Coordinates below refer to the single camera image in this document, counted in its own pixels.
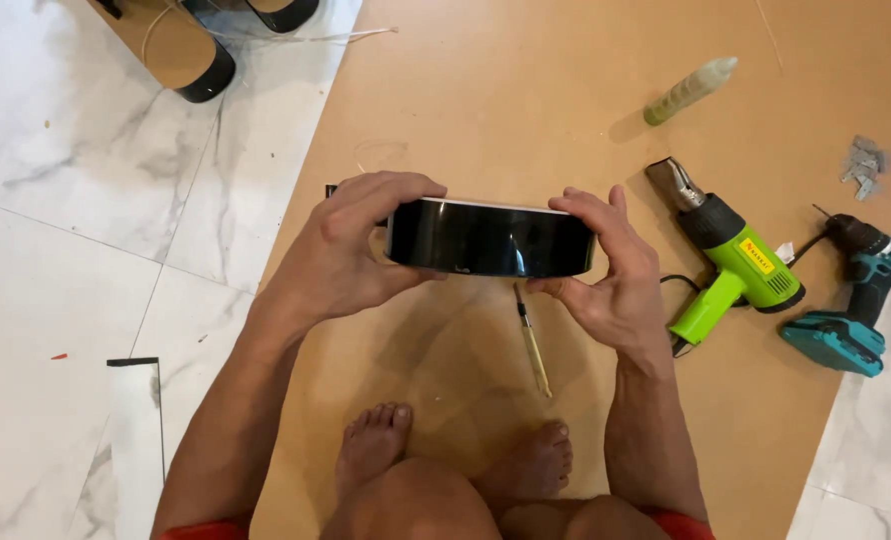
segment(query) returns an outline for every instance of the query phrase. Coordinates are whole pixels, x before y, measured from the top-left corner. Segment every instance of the red shorts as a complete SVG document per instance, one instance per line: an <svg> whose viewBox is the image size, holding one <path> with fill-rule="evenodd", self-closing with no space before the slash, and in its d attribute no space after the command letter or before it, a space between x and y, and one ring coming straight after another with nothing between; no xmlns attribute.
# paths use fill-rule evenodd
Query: red shorts
<svg viewBox="0 0 891 540"><path fill-rule="evenodd" d="M716 540L702 521L666 510L646 511L672 540ZM233 521L214 521L166 531L159 540L248 540L248 528Z"/></svg>

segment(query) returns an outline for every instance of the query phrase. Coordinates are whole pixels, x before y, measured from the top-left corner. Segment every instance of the foot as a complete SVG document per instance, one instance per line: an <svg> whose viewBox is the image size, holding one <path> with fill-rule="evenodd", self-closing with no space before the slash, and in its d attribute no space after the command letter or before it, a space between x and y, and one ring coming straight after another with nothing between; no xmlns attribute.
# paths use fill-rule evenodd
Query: foot
<svg viewBox="0 0 891 540"><path fill-rule="evenodd" d="M561 422L549 422L471 482L489 508L497 511L555 497L569 485L571 472L569 428Z"/></svg>
<svg viewBox="0 0 891 540"><path fill-rule="evenodd" d="M412 407L404 403L380 403L345 428L335 463L340 502L403 458L411 429Z"/></svg>

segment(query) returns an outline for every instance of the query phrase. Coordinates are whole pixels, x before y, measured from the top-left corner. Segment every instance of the marble floor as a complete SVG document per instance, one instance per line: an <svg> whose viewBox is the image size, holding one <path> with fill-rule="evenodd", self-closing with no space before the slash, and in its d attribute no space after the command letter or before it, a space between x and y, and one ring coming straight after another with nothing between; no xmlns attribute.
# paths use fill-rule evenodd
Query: marble floor
<svg viewBox="0 0 891 540"><path fill-rule="evenodd" d="M0 539L116 537L104 360L160 358L167 467L232 349L346 47L233 45L229 90L189 104L86 2L0 2ZM879 329L888 367L844 378L790 539L891 539L891 297Z"/></svg>

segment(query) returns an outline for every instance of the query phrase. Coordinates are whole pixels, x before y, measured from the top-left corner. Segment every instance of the green heat gun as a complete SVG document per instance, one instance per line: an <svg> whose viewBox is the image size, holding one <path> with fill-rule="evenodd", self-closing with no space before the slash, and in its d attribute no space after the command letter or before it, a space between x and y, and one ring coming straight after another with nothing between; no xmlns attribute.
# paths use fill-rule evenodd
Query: green heat gun
<svg viewBox="0 0 891 540"><path fill-rule="evenodd" d="M702 343L740 297L761 313L778 313L806 296L799 279L745 220L715 193L696 187L678 161L667 157L646 167L645 175L675 203L679 227L718 269L712 285L669 328L677 355L686 344Z"/></svg>

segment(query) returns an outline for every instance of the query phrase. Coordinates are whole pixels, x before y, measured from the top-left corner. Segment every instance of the person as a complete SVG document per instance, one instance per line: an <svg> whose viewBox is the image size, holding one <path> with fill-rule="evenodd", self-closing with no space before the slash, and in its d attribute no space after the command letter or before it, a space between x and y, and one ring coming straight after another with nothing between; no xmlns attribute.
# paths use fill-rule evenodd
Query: person
<svg viewBox="0 0 891 540"><path fill-rule="evenodd" d="M399 204L445 195L424 175L380 172L343 181L313 208L175 451L152 540L247 537L304 336L327 319L444 279L374 260L367 238ZM621 186L608 203L567 187L549 208L582 219L608 256L607 276L594 285L563 277L531 279L526 289L560 300L592 338L616 350L603 448L611 494L556 498L572 471L563 422L541 426L466 478L448 463L403 459L414 411L386 402L344 429L338 507L322 540L713 538L679 402L659 258L629 224Z"/></svg>

